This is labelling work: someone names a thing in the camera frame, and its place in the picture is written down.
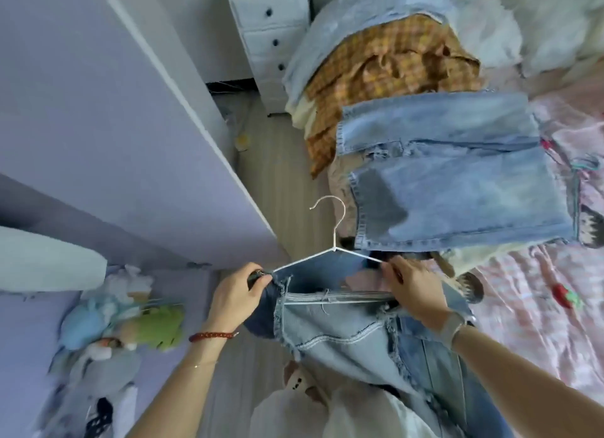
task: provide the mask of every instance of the plaid shirt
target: plaid shirt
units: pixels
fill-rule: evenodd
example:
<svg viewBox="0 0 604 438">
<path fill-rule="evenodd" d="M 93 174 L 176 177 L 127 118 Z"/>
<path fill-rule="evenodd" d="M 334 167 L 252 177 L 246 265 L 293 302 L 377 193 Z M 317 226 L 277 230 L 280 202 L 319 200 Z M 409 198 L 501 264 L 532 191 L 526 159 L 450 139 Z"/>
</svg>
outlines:
<svg viewBox="0 0 604 438">
<path fill-rule="evenodd" d="M 305 94 L 317 106 L 306 146 L 317 177 L 333 161 L 342 107 L 427 91 L 478 91 L 480 63 L 448 25 L 427 15 L 373 26 L 344 39 L 317 70 Z"/>
</svg>

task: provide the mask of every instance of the green plush toy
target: green plush toy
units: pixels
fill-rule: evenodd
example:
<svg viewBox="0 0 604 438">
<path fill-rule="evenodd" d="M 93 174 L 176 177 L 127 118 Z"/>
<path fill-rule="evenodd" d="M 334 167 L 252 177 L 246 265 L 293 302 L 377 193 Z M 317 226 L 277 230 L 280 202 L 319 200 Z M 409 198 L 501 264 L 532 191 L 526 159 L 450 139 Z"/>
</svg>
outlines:
<svg viewBox="0 0 604 438">
<path fill-rule="evenodd" d="M 165 351 L 182 341 L 184 317 L 185 310 L 181 305 L 148 308 L 140 316 L 126 320 L 119 327 L 117 337 L 126 347 L 148 344 Z"/>
</svg>

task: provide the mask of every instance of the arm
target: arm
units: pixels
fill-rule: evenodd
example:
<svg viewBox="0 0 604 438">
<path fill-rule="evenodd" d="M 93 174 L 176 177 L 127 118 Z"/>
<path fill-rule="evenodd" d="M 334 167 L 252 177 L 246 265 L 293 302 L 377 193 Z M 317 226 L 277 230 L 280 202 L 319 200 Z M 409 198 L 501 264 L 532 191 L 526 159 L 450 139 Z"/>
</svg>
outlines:
<svg viewBox="0 0 604 438">
<path fill-rule="evenodd" d="M 440 333 L 449 314 L 440 279 L 419 262 L 394 258 L 383 265 L 392 293 L 411 315 Z M 525 438 L 596 438 L 604 407 L 567 387 L 504 346 L 465 326 L 453 350 L 466 362 L 509 424 Z"/>
<path fill-rule="evenodd" d="M 202 332 L 234 332 L 254 312 L 272 279 L 262 276 L 248 290 L 248 276 L 257 269 L 260 266 L 249 263 L 218 285 Z M 127 438 L 194 437 L 225 342 L 224 338 L 208 338 L 192 343 Z"/>
</svg>

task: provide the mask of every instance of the hand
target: hand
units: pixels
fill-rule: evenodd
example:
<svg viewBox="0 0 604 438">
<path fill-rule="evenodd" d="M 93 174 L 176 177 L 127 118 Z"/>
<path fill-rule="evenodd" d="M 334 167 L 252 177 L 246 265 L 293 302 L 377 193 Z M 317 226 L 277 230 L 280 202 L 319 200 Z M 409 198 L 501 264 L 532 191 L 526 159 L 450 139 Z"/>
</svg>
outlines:
<svg viewBox="0 0 604 438">
<path fill-rule="evenodd" d="M 272 280 L 271 275 L 261 276 L 248 290 L 248 276 L 257 269 L 261 266 L 248 263 L 218 284 L 204 331 L 232 333 L 254 312 L 262 290 Z"/>
<path fill-rule="evenodd" d="M 424 326 L 440 332 L 452 312 L 440 278 L 418 260 L 405 260 L 401 256 L 382 263 L 382 271 L 400 305 Z"/>
</svg>

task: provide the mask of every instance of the smartwatch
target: smartwatch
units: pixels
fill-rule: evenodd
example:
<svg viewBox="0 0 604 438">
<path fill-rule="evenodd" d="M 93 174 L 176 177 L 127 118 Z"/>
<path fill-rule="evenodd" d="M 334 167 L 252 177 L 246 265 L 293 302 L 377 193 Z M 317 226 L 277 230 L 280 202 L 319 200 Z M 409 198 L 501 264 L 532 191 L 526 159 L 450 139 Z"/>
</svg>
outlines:
<svg viewBox="0 0 604 438">
<path fill-rule="evenodd" d="M 459 330 L 466 325 L 476 327 L 474 322 L 476 322 L 476 318 L 473 315 L 468 316 L 463 315 L 460 312 L 453 311 L 445 321 L 445 325 L 443 325 L 443 329 L 440 331 L 439 339 L 447 349 L 453 350 L 453 339 L 455 339 Z"/>
</svg>

